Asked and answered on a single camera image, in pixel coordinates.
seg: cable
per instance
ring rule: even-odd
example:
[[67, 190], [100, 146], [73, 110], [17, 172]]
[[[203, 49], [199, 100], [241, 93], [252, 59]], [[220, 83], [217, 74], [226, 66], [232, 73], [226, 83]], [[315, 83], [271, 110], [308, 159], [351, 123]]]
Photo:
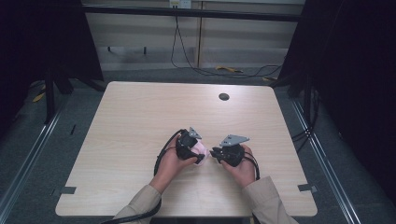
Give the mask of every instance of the cable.
[[301, 133], [298, 133], [296, 135], [294, 135], [292, 137], [293, 138], [297, 138], [297, 139], [293, 139], [293, 142], [298, 142], [302, 139], [305, 138], [305, 140], [303, 141], [303, 143], [297, 148], [297, 154], [301, 151], [301, 149], [303, 148], [303, 146], [305, 145], [305, 143], [308, 141], [308, 139], [311, 137], [312, 132], [314, 131], [315, 128], [315, 124], [317, 122], [318, 119], [318, 109], [319, 109], [319, 100], [318, 100], [318, 93], [316, 91], [314, 91], [314, 97], [312, 98], [313, 101], [313, 105], [314, 105], [314, 118], [312, 121], [308, 121], [309, 122], [309, 127], [306, 128], [304, 131], [302, 131]]
[[[332, 25], [331, 25], [331, 27], [330, 27], [329, 33], [328, 33], [327, 36], [326, 36], [326, 40], [325, 40], [325, 44], [324, 44], [324, 47], [323, 47], [323, 51], [321, 52], [321, 55], [320, 55], [320, 61], [323, 60], [325, 51], [326, 51], [327, 47], [329, 46], [330, 38], [331, 38], [331, 36], [332, 36], [332, 33], [333, 33], [333, 31], [334, 31], [335, 24], [336, 24], [336, 22], [337, 22], [337, 19], [338, 19], [339, 15], [340, 15], [340, 12], [341, 12], [341, 9], [343, 8], [344, 3], [345, 3], [345, 0], [343, 0], [343, 1], [341, 2], [339, 8], [337, 9], [337, 11], [336, 11], [336, 13], [335, 13], [335, 17], [334, 17], [334, 20], [332, 21]], [[315, 107], [316, 107], [316, 108], [315, 108], [315, 110], [316, 110], [316, 111], [315, 111], [315, 117], [314, 117], [314, 120], [313, 120], [312, 124], [310, 125], [310, 127], [308, 127], [307, 129], [305, 129], [302, 133], [298, 133], [298, 134], [296, 134], [295, 136], [292, 137], [292, 138], [295, 138], [295, 137], [298, 136], [298, 135], [307, 133], [307, 138], [304, 140], [304, 142], [302, 143], [302, 145], [297, 149], [297, 153], [299, 153], [299, 151], [300, 151], [301, 148], [304, 146], [304, 144], [306, 143], [307, 139], [311, 136], [311, 133], [313, 132], [313, 129], [314, 129], [314, 126], [315, 126], [315, 122], [316, 122], [317, 117], [318, 117], [318, 101], [316, 101], [315, 103], [316, 103], [316, 105], [315, 105]]]
[[256, 168], [256, 180], [259, 180], [260, 179], [260, 169], [259, 169], [259, 165], [256, 162], [256, 159], [254, 159], [254, 157], [253, 157], [254, 160], [249, 158], [249, 157], [244, 157], [244, 159], [246, 159], [246, 160], [250, 161], [251, 163], [253, 163], [254, 168]]
[[[180, 39], [181, 47], [183, 48], [183, 53], [184, 53], [184, 56], [185, 56], [185, 58], [186, 58], [186, 60], [187, 60], [187, 63], [189, 64], [189, 67], [179, 67], [179, 66], [177, 66], [177, 65], [175, 64], [175, 62], [173, 61], [174, 53], [175, 53], [175, 45], [176, 45], [177, 34], [178, 34], [178, 37], [179, 37], [179, 39]], [[273, 73], [275, 73], [275, 72], [276, 72], [277, 70], [279, 70], [279, 69], [282, 67], [282, 65], [283, 65], [283, 64], [281, 64], [281, 65], [265, 65], [265, 66], [261, 67], [254, 75], [242, 75], [242, 74], [227, 75], [227, 74], [213, 73], [213, 72], [210, 72], [210, 71], [203, 70], [203, 69], [201, 69], [201, 68], [195, 68], [195, 67], [193, 67], [193, 66], [191, 65], [191, 62], [190, 62], [189, 58], [187, 57], [186, 49], [185, 49], [185, 47], [184, 47], [183, 38], [181, 37], [180, 29], [179, 29], [179, 26], [178, 26], [178, 19], [177, 19], [177, 17], [176, 17], [176, 30], [175, 30], [175, 35], [174, 35], [174, 42], [173, 42], [173, 46], [172, 46], [171, 63], [172, 63], [172, 65], [173, 65], [175, 68], [190, 68], [190, 69], [192, 69], [192, 71], [194, 71], [194, 72], [196, 72], [196, 73], [198, 73], [198, 74], [200, 74], [200, 75], [202, 75], [202, 76], [206, 76], [206, 77], [214, 77], [214, 76], [216, 76], [216, 77], [229, 77], [229, 78], [267, 77], [267, 76], [270, 76], [270, 75], [272, 75]], [[259, 76], [260, 71], [261, 71], [263, 68], [265, 68], [265, 67], [275, 67], [276, 69], [275, 69], [274, 71], [268, 73], [268, 74], [264, 74], [264, 75], [260, 75], [260, 76]]]
[[245, 152], [245, 154], [248, 154], [249, 156], [251, 156], [251, 158], [253, 158], [253, 160], [257, 163], [256, 158], [254, 158], [254, 156], [248, 152]]
[[[165, 143], [165, 146], [163, 146], [163, 149], [161, 149], [161, 152], [158, 155], [157, 160], [155, 161], [154, 175], [156, 175], [158, 172], [158, 168], [160, 166], [160, 162], [161, 162], [161, 159], [163, 158], [163, 155], [165, 155], [165, 153], [168, 149], [174, 148], [174, 147], [169, 147], [169, 148], [166, 148], [166, 147], [169, 145], [169, 143], [172, 141], [172, 139], [175, 138], [176, 135], [178, 135], [179, 133], [181, 133], [183, 131], [184, 131], [183, 129], [180, 129], [179, 131], [175, 132], [172, 135], [172, 137], [169, 138], [169, 140]], [[135, 216], [131, 216], [131, 217], [121, 217], [121, 218], [111, 219], [109, 221], [102, 222], [102, 224], [119, 224], [119, 223], [137, 221], [137, 220], [147, 218], [147, 217], [152, 217], [160, 210], [162, 201], [163, 201], [163, 199], [160, 199], [160, 201], [157, 203], [157, 205], [152, 210], [148, 211], [147, 213], [139, 214], [139, 215], [135, 215]]]

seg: table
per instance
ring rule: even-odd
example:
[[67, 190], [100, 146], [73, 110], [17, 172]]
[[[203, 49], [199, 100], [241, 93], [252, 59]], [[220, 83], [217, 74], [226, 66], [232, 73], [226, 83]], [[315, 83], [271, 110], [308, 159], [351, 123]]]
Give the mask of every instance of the table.
[[[227, 93], [230, 99], [220, 100]], [[153, 176], [169, 137], [193, 127], [206, 147], [228, 134], [249, 137], [262, 176], [270, 175], [291, 216], [314, 216], [274, 91], [269, 87], [111, 82], [56, 207], [59, 216], [114, 216]], [[211, 157], [191, 166], [163, 194], [156, 217], [250, 217], [240, 188]]]

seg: forearm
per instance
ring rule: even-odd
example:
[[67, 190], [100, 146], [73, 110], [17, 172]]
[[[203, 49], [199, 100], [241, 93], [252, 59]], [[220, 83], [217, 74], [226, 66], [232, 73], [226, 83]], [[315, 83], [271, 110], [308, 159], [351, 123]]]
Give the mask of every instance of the forearm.
[[297, 223], [285, 210], [270, 176], [246, 186], [242, 193], [253, 214], [264, 223]]
[[[158, 190], [150, 185], [143, 187], [131, 200], [131, 202], [123, 207], [115, 216], [120, 217], [131, 217], [134, 215], [141, 215], [151, 211], [160, 201], [161, 194]], [[136, 222], [130, 222], [134, 224], [148, 224], [151, 217], [138, 220]]]
[[152, 180], [149, 182], [149, 185], [155, 188], [160, 194], [163, 194], [163, 192], [168, 188], [172, 181], [173, 177], [169, 177], [167, 175], [155, 175]]

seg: black curtain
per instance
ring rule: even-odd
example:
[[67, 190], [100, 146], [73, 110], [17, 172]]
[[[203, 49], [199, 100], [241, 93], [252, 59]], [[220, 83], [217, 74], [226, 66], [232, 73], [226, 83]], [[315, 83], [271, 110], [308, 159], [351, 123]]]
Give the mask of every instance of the black curtain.
[[340, 134], [396, 203], [396, 2], [307, 0], [303, 17], [316, 20], [299, 22], [279, 79], [296, 95], [311, 77]]
[[29, 85], [50, 68], [57, 77], [103, 80], [85, 13], [48, 5], [79, 0], [1, 1], [0, 136], [23, 104]]

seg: beige sleeve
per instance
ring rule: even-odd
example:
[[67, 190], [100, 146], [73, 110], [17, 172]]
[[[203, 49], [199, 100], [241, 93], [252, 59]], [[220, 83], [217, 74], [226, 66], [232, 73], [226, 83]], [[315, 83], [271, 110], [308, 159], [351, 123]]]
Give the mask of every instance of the beige sleeve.
[[248, 206], [261, 224], [297, 223], [290, 217], [279, 198], [270, 176], [257, 180], [242, 190]]
[[[140, 215], [151, 211], [161, 199], [161, 194], [152, 186], [146, 185], [132, 198], [131, 202], [123, 207], [115, 216], [130, 217], [134, 215]], [[135, 222], [128, 222], [134, 224], [149, 224], [151, 217], [140, 219]]]

